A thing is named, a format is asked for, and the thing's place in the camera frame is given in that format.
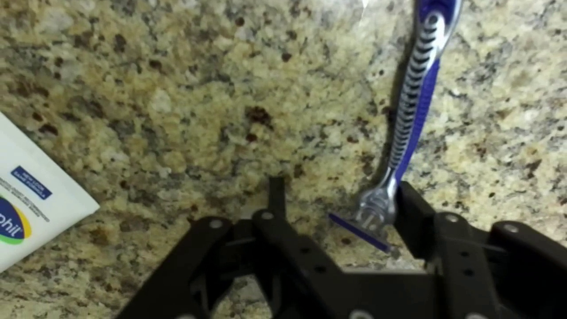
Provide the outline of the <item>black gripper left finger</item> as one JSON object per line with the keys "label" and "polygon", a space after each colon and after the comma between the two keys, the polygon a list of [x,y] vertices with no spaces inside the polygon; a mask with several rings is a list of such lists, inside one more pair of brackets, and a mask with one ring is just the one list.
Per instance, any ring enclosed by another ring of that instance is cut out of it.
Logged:
{"label": "black gripper left finger", "polygon": [[283,218],[287,212],[283,177],[271,177],[267,182],[267,211],[276,218]]}

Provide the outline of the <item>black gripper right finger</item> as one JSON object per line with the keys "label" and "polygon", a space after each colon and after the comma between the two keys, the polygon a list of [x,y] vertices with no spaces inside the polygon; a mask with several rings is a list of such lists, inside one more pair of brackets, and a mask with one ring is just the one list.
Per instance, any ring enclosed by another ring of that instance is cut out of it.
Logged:
{"label": "black gripper right finger", "polygon": [[414,258],[432,260],[437,253],[437,214],[421,193],[402,182],[395,195],[395,230]]}

